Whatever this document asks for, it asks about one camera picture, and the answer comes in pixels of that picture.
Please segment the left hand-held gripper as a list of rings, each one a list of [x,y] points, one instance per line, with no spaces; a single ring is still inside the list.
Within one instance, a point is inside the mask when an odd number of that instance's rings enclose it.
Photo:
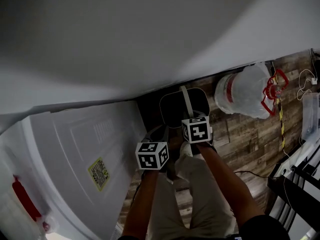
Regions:
[[[149,131],[136,146],[135,155],[140,170],[159,171],[169,160],[169,126],[160,125]]]

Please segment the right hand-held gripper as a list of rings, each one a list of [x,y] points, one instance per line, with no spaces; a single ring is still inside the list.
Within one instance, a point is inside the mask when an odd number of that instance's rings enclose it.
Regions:
[[[211,147],[213,143],[213,129],[210,126],[209,116],[197,110],[193,110],[193,117],[187,111],[183,112],[182,133],[184,139],[190,144],[191,152],[193,155],[199,155],[197,144],[203,147]]]

